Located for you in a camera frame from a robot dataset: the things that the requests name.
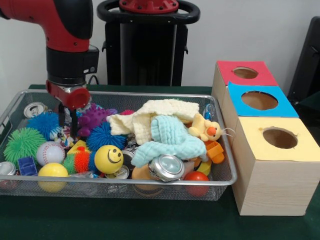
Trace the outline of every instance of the cable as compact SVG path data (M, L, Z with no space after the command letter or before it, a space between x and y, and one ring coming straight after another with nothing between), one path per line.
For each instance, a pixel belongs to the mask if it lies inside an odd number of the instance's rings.
M96 83L97 85L100 84L97 76L96 76L96 75L92 75L92 76L90 77L89 81L88 81L88 85L91 84L92 79L95 79L95 83Z

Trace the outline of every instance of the yellow duck toy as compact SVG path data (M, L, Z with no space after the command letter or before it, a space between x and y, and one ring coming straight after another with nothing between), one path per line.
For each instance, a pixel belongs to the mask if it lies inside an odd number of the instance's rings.
M222 133L219 123L205 120L200 113L194 115L192 126L189 127L188 132L194 137L200 137L204 142L216 141Z

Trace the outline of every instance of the table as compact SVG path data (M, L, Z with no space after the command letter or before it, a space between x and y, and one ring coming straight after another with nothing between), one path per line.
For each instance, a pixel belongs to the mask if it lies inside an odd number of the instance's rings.
M31 85L44 89L43 85ZM90 85L91 91L210 94L211 87ZM0 239L320 239L320 188L305 216L239 216L232 188L219 201L0 197Z

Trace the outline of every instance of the purple toy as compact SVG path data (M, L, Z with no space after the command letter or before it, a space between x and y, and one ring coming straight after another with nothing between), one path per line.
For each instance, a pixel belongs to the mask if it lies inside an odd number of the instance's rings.
M107 116L117 113L118 111L116 109L111 108L105 110L92 103L91 107L87 109L78 119L78 123L80 125L78 135L81 137L89 137L91 130L105 122L107 120Z

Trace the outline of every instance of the wire mesh basket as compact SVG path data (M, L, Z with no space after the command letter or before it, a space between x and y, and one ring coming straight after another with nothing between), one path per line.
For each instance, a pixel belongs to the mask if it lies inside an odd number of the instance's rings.
M138 110L148 100L179 99L198 103L200 112L208 104L213 105L213 121L224 128L222 115L217 101L209 95L153 94L128 92L91 92L92 101L103 108L116 108L119 112L126 109ZM0 162L5 161L4 149L8 136L16 129L27 125L24 116L25 107L33 102L41 102L54 109L59 103L45 90L25 90L18 93L0 117ZM213 164L210 181L172 181L156 180L77 178L77 177L42 177L0 175L0 195L10 196L46 196L46 197L82 197L82 198L123 198L123 199L166 199L166 200L205 200L217 201L227 186L237 179L234 159L223 135L219 139L224 149L225 160ZM47 192L39 187L42 182L50 188L61 187L58 192ZM187 191L207 191L203 196L194 196Z

